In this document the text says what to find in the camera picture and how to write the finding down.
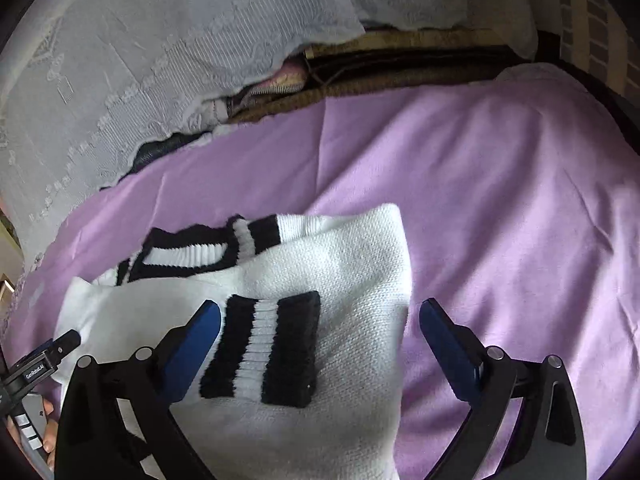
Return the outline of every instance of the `purple bedsheet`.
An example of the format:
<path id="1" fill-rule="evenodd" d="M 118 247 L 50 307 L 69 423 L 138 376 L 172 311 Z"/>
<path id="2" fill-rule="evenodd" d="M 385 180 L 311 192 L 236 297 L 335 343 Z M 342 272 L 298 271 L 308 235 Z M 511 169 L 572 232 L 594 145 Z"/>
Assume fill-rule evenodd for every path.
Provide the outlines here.
<path id="1" fill-rule="evenodd" d="M 8 358 L 52 335 L 71 277 L 94 279 L 152 226 L 357 214 L 383 202 L 400 206 L 414 276 L 401 478 L 424 478 L 466 411 L 418 328 L 429 296 L 515 358 L 564 358 L 589 478 L 599 478 L 640 417 L 640 158 L 606 111 L 562 80 L 328 99 L 166 156 L 70 215 L 26 280 Z"/>

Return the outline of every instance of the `finger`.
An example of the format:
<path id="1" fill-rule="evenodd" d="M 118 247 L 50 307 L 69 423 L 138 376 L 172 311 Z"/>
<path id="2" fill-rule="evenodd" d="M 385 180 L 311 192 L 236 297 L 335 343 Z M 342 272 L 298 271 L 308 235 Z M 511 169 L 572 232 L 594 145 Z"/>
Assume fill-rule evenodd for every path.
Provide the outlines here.
<path id="1" fill-rule="evenodd" d="M 11 438 L 14 440 L 14 442 L 20 449 L 22 449 L 22 444 L 20 442 L 20 433 L 18 431 L 18 428 L 15 427 L 14 420 L 10 416 L 7 417 L 6 428 L 9 431 L 9 434 L 11 435 Z"/>
<path id="2" fill-rule="evenodd" d="M 49 469 L 51 469 L 52 471 L 55 468 L 56 466 L 56 450 L 55 449 L 49 455 L 49 458 L 47 458 L 47 465 L 49 466 Z"/>
<path id="3" fill-rule="evenodd" d="M 51 413 L 53 413 L 53 404 L 47 399 L 43 399 L 42 403 L 44 404 L 44 413 L 46 415 L 51 415 Z"/>
<path id="4" fill-rule="evenodd" d="M 47 421 L 47 427 L 44 430 L 44 438 L 42 439 L 42 446 L 44 451 L 51 453 L 56 449 L 56 441 L 58 439 L 58 423 L 50 419 Z"/>

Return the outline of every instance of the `blue gripper pad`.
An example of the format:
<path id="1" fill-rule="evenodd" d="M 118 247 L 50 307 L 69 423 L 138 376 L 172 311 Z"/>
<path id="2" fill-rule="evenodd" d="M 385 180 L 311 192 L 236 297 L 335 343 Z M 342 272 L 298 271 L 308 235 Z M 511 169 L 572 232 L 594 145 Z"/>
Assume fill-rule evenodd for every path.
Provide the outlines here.
<path id="1" fill-rule="evenodd" d="M 180 346 L 162 369 L 162 390 L 159 395 L 168 404 L 184 399 L 200 365 L 220 334 L 222 316 L 217 303 L 205 301 L 185 327 Z"/>
<path id="2" fill-rule="evenodd" d="M 480 400 L 480 370 L 470 361 L 455 333 L 455 325 L 436 300 L 420 306 L 420 330 L 431 347 L 453 393 L 471 407 Z"/>

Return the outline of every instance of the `black stripe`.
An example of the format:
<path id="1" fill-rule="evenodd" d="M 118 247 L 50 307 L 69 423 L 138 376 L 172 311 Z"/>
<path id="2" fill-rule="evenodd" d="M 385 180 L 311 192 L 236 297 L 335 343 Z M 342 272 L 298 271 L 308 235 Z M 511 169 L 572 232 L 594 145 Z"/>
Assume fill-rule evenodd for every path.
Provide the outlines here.
<path id="1" fill-rule="evenodd" d="M 260 218 L 249 224 L 249 232 L 254 239 L 255 253 L 260 254 L 270 247 L 280 244 L 280 231 L 276 215 Z"/>
<path id="2" fill-rule="evenodd" d="M 142 250 L 131 266 L 129 281 L 146 280 L 149 278 L 188 278 L 204 272 L 223 270 L 233 267 L 238 260 L 238 240 L 234 235 L 233 224 L 241 216 L 231 217 L 225 227 L 212 228 L 204 225 L 194 225 L 178 231 L 169 233 L 162 229 L 153 228 L 142 244 Z M 226 243 L 226 250 L 222 258 L 214 264 L 200 267 L 173 267 L 161 265 L 148 265 L 145 258 L 149 256 L 152 249 L 180 249 L 196 244 L 223 244 Z"/>
<path id="3" fill-rule="evenodd" d="M 158 160 L 158 158 L 168 155 L 169 153 L 173 153 L 179 148 L 190 144 L 194 140 L 198 140 L 204 133 L 206 132 L 200 132 L 197 134 L 183 134 L 175 132 L 172 133 L 171 137 L 168 139 L 145 142 L 138 148 L 138 152 L 133 159 L 131 169 L 124 174 L 119 181 L 130 174 L 139 173 L 153 161 Z"/>
<path id="4" fill-rule="evenodd" d="M 119 264 L 118 264 L 118 270 L 116 272 L 116 286 L 117 285 L 122 285 L 122 282 L 124 281 L 124 277 L 127 274 L 127 271 L 129 270 L 129 259 L 127 260 L 122 260 Z"/>
<path id="5" fill-rule="evenodd" d="M 249 344 L 256 303 L 257 300 L 236 295 L 226 301 L 222 336 L 216 354 L 200 381 L 200 395 L 205 399 L 234 396 L 234 379 Z"/>
<path id="6" fill-rule="evenodd" d="M 316 291 L 278 302 L 278 325 L 262 382 L 262 402 L 304 408 L 316 390 Z"/>

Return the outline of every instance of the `white stripe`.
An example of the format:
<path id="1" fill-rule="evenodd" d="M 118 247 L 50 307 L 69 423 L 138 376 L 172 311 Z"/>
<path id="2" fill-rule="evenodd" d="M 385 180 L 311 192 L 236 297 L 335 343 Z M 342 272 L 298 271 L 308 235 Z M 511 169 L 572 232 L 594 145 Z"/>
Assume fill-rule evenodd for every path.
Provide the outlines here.
<path id="1" fill-rule="evenodd" d="M 234 234 L 238 240 L 238 263 L 241 264 L 255 256 L 255 243 L 251 231 L 249 231 L 249 222 L 244 218 L 236 220 Z"/>
<path id="2" fill-rule="evenodd" d="M 258 301 L 255 304 L 255 318 L 249 344 L 234 379 L 234 392 L 236 397 L 260 402 L 264 372 L 278 324 L 278 303 Z"/>
<path id="3" fill-rule="evenodd" d="M 147 265 L 165 267 L 202 267 L 218 263 L 226 244 L 197 244 L 174 249 L 153 248 L 145 258 Z"/>

